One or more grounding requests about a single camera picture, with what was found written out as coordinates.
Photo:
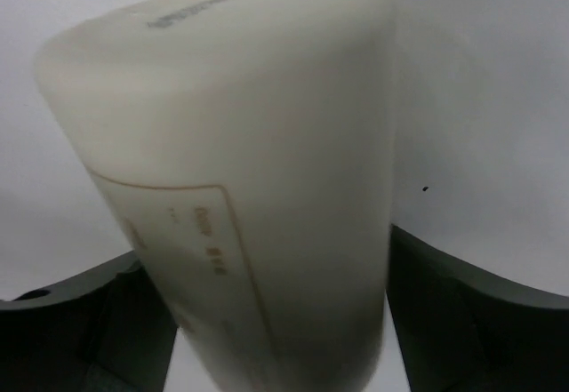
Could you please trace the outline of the cream white bottle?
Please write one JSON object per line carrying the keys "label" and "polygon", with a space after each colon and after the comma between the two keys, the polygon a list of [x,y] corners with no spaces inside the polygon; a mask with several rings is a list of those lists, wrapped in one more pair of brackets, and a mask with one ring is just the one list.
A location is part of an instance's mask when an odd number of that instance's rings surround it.
{"label": "cream white bottle", "polygon": [[393,0],[148,0],[36,82],[222,391],[360,391],[381,349]]}

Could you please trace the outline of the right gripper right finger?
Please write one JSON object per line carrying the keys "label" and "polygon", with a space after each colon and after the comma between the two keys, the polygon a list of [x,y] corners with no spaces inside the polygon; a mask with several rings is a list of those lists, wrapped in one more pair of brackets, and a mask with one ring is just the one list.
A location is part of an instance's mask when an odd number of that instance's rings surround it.
{"label": "right gripper right finger", "polygon": [[568,299],[391,229],[388,300],[413,391],[566,391]]}

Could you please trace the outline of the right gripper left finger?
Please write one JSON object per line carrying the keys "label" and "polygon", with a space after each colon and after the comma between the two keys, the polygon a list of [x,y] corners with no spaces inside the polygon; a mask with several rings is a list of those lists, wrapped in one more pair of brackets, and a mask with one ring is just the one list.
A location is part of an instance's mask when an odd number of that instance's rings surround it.
{"label": "right gripper left finger", "polygon": [[132,252],[1,303],[3,391],[161,391],[177,327]]}

